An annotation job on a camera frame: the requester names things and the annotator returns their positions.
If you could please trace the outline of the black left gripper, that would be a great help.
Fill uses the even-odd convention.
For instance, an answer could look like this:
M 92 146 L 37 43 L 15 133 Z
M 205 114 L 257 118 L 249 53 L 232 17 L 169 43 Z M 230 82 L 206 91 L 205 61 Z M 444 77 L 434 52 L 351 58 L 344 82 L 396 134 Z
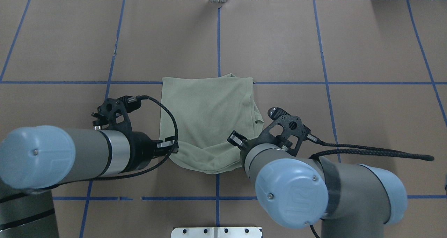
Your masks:
M 169 153 L 177 153 L 179 146 L 175 142 L 175 136 L 170 136 L 164 140 L 152 140 L 142 132 L 133 132 L 132 154 L 129 160 L 127 171 L 140 171 L 146 168 L 151 160 Z

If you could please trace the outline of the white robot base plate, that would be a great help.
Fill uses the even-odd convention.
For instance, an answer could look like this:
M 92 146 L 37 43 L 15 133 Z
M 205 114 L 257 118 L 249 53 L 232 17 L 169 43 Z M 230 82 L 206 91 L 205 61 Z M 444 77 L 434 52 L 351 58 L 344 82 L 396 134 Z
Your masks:
M 174 228 L 171 238 L 263 238 L 261 227 L 182 227 Z

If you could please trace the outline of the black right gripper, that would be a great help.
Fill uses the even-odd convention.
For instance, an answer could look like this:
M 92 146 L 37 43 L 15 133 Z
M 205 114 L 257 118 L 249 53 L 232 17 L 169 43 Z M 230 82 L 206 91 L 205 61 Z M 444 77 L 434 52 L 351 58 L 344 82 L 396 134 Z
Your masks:
M 232 131 L 227 138 L 227 142 L 237 148 L 241 148 L 241 152 L 248 153 L 255 146 L 261 144 L 258 139 L 250 139 L 248 140 L 245 136 L 238 133 L 237 131 Z

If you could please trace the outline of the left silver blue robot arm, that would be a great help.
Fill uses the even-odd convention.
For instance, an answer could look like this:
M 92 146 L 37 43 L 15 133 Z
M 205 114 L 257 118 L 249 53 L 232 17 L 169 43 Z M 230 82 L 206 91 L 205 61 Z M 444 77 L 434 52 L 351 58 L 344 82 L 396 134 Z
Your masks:
M 177 137 L 151 140 L 117 130 L 24 127 L 1 142 L 1 237 L 58 238 L 52 190 L 69 183 L 117 180 L 158 168 L 152 159 L 178 149 Z

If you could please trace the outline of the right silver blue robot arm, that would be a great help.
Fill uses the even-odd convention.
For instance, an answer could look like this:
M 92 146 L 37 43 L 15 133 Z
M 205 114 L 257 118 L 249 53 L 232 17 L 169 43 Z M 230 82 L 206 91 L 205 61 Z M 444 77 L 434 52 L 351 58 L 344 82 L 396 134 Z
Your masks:
M 285 145 L 258 143 L 236 131 L 227 141 L 240 150 L 260 206 L 283 227 L 314 229 L 321 221 L 321 238 L 383 238 L 384 227 L 400 222 L 407 210 L 405 187 L 391 171 L 293 157 Z

